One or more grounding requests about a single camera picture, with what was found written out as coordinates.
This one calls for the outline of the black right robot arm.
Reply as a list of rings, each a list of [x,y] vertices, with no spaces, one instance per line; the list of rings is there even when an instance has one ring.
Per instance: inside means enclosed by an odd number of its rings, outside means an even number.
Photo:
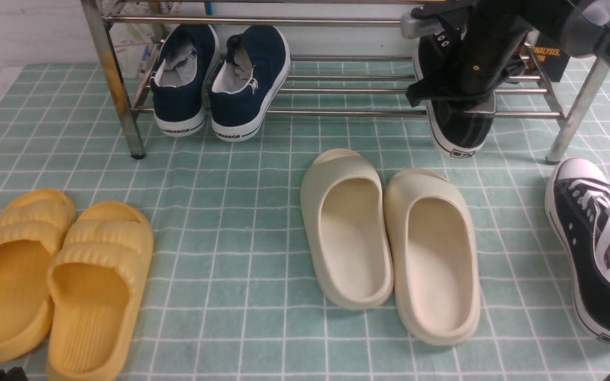
[[[468,9],[465,36],[456,34],[438,67],[409,85],[411,106],[451,101],[468,110],[483,104],[510,77],[508,61],[532,29],[571,57],[593,55],[610,67],[610,1],[462,1],[436,12],[413,10],[412,17],[454,32],[460,23],[448,15],[458,8]]]

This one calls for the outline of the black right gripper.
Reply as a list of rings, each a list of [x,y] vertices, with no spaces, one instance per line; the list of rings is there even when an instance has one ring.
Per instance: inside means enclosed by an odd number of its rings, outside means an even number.
[[[405,14],[405,38],[441,30],[450,44],[436,69],[407,87],[409,104],[443,102],[451,113],[494,113],[495,90],[510,77],[508,61],[532,28],[535,11],[535,1],[417,5]]]

